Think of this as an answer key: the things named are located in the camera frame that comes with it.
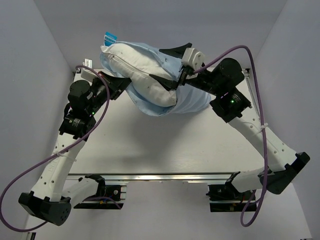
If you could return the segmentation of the white pillow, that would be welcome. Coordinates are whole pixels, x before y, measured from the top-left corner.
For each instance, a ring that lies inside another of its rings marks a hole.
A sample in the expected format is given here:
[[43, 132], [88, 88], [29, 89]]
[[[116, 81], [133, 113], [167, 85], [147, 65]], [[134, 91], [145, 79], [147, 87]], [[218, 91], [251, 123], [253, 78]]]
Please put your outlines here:
[[130, 78], [134, 90], [147, 101], [160, 107], [170, 107], [176, 104], [176, 92], [165, 89], [150, 76], [173, 79], [149, 50], [126, 43], [102, 45], [100, 49], [101, 56], [110, 69], [125, 78]]

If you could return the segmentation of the light blue pillowcase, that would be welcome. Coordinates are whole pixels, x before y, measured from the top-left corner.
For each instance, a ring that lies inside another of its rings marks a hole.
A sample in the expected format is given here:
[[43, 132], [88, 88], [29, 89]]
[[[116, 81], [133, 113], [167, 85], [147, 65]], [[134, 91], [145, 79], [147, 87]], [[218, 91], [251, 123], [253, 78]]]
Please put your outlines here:
[[[119, 41], [116, 43], [124, 43], [132, 47], [138, 47], [143, 50], [150, 51], [156, 58], [156, 60], [160, 63], [162, 68], [165, 69], [172, 76], [172, 81], [178, 80], [179, 71], [181, 68], [181, 59], [174, 56], [163, 54], [159, 52], [159, 48], [149, 46], [146, 43], [126, 41]], [[110, 69], [110, 66], [102, 57], [102, 51], [99, 55], [99, 60], [102, 67], [105, 70], [107, 70], [111, 75], [119, 78], [127, 78], [120, 75], [119, 73], [113, 72]], [[209, 102], [211, 101], [210, 94], [190, 85], [179, 86], [176, 90], [174, 90], [176, 93], [176, 104], [169, 107], [161, 107], [146, 100], [136, 90], [134, 90], [132, 81], [125, 91], [132, 100], [132, 102], [135, 104], [135, 106], [141, 112], [152, 117], [160, 117], [168, 114], [186, 114], [199, 112], [207, 108]]]

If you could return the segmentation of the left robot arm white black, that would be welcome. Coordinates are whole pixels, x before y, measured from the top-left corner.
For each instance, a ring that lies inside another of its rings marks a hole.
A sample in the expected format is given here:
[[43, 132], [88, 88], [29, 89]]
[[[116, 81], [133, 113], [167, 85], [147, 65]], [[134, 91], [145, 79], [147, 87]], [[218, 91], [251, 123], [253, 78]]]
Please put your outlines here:
[[105, 197], [105, 179], [98, 174], [85, 175], [74, 186], [63, 187], [77, 155], [99, 123], [95, 114], [108, 100], [116, 100], [130, 83], [130, 78], [109, 76], [100, 71], [92, 82], [81, 79], [70, 85], [53, 159], [30, 192], [22, 193], [18, 199], [31, 216], [61, 226], [76, 205], [87, 198]]

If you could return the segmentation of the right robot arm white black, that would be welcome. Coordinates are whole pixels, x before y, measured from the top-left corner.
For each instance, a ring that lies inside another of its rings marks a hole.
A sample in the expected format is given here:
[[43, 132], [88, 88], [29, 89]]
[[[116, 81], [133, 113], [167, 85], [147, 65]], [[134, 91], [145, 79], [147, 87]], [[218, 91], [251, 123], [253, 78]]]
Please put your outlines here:
[[275, 195], [281, 194], [309, 162], [306, 152], [297, 153], [288, 147], [262, 120], [252, 103], [238, 89], [245, 76], [239, 62], [225, 54], [218, 58], [219, 64], [207, 70], [202, 52], [191, 43], [160, 52], [181, 59], [177, 81], [151, 75], [166, 90], [180, 86], [192, 86], [215, 99], [210, 105], [217, 116], [241, 133], [264, 158], [264, 166], [256, 170], [233, 173], [225, 182], [226, 195], [236, 200], [246, 191], [262, 189]]

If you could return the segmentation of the blue pillow tag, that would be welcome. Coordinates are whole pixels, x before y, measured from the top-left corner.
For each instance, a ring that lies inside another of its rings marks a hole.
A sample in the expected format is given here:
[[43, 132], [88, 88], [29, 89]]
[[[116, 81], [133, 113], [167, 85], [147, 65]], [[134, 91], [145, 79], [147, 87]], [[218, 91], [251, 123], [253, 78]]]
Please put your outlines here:
[[103, 37], [103, 44], [109, 47], [117, 42], [118, 37], [110, 32], [106, 32]]

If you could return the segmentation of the aluminium table front rail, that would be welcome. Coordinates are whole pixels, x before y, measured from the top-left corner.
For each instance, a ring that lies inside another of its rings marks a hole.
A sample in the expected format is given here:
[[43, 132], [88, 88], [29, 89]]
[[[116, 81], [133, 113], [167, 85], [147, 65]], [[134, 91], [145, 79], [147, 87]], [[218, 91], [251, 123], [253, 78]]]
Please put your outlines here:
[[212, 173], [97, 173], [106, 181], [226, 181], [232, 172]]

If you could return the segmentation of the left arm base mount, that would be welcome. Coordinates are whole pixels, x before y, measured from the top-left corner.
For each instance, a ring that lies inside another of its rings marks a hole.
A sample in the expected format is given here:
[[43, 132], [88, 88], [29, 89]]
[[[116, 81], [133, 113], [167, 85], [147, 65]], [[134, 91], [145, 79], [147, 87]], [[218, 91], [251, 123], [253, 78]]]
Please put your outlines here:
[[96, 194], [88, 196], [77, 204], [74, 209], [87, 210], [121, 210], [126, 199], [127, 186], [115, 183], [106, 183], [101, 175], [88, 174], [78, 179], [94, 180], [98, 183]]

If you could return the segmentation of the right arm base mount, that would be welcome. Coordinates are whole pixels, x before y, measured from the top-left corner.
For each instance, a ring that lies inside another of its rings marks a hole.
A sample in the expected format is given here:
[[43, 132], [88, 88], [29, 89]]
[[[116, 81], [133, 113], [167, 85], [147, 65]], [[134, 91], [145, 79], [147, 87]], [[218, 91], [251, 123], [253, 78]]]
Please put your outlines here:
[[240, 213], [257, 210], [256, 190], [241, 171], [205, 173], [209, 207], [212, 213]]

